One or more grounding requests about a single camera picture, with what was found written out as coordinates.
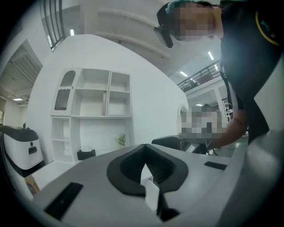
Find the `black box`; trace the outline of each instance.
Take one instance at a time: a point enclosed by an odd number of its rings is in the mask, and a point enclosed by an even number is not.
[[[87,158],[91,158],[96,156],[96,151],[95,150],[91,150],[90,152],[83,152],[82,150],[79,150],[77,152],[77,157],[78,160],[85,160]]]

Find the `ceiling light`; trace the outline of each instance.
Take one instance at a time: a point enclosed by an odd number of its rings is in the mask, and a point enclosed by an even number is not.
[[[213,57],[213,55],[211,54],[211,52],[210,52],[210,51],[208,52],[208,54],[209,54],[209,56],[210,56],[211,60],[214,60],[214,57]]]
[[[185,77],[187,77],[188,75],[185,74],[183,71],[180,72],[180,74],[184,75]]]

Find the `railing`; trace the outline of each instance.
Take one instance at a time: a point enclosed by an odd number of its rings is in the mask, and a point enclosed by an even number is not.
[[[65,39],[62,17],[62,0],[43,0],[47,38],[52,51]]]
[[[178,86],[183,90],[183,92],[186,92],[209,80],[212,80],[213,78],[216,78],[217,76],[220,76],[220,68],[220,60],[218,60],[194,75],[186,78],[184,81],[179,83]]]

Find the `person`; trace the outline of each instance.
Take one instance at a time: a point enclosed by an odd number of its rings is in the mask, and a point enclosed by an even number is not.
[[[254,97],[282,55],[279,33],[271,17],[254,4],[222,0],[180,0],[165,4],[157,13],[160,26],[178,40],[216,37],[221,41],[220,74],[227,87],[233,119],[225,133],[210,141],[208,149],[238,140],[249,128],[250,143],[269,131]]]

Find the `white pillar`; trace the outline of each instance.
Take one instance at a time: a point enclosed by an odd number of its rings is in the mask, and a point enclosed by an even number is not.
[[[224,109],[223,101],[220,95],[220,91],[218,88],[214,89],[214,93],[218,102],[219,110],[222,116],[222,128],[227,128],[227,118],[226,118],[226,112]]]

